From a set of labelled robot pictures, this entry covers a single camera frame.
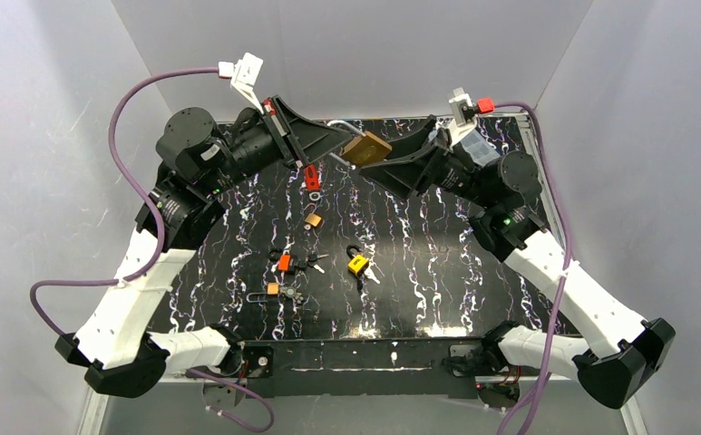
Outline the large brass padlock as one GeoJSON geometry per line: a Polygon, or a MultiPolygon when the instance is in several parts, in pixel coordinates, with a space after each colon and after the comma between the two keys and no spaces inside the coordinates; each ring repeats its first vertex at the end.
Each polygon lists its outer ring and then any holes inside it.
{"type": "Polygon", "coordinates": [[[331,120],[326,125],[342,128],[354,134],[354,138],[345,146],[329,153],[332,158],[348,167],[362,168],[381,162],[393,151],[393,146],[386,140],[372,132],[361,130],[348,121],[331,120]]]}

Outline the yellow padlock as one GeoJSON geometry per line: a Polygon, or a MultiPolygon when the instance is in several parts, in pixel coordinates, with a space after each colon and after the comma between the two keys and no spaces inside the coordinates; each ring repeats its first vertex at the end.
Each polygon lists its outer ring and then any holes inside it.
{"type": "Polygon", "coordinates": [[[360,278],[369,267],[369,259],[363,254],[362,248],[355,244],[350,244],[346,247],[346,254],[349,258],[348,271],[355,277],[360,278]]]}

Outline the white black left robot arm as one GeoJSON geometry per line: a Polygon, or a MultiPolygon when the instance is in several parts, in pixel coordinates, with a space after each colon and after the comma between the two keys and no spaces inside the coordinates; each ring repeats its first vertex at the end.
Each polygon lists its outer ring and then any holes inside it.
{"type": "Polygon", "coordinates": [[[222,193],[275,163],[302,168],[351,139],[348,130],[306,119],[278,97],[246,108],[229,126],[199,107],[174,113],[157,141],[156,182],[116,277],[84,325],[58,338],[57,352],[85,369],[94,391],[123,398],[143,395],[167,374],[225,364],[237,338],[223,325],[149,331],[163,296],[223,218],[222,193]]]}

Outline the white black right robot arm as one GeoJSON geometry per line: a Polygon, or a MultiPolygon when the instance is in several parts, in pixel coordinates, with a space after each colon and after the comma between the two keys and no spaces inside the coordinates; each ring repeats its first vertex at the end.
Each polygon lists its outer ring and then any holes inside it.
{"type": "Polygon", "coordinates": [[[450,359],[463,375],[527,366],[579,383],[598,403],[622,407],[662,366],[675,329],[648,320],[607,292],[553,236],[529,207],[541,191],[535,159],[521,150],[497,151],[478,132],[457,135],[434,118],[392,140],[385,159],[361,175],[401,199],[431,187],[479,207],[469,220],[480,246],[536,287],[579,331],[572,338],[506,321],[478,350],[450,359]]]}

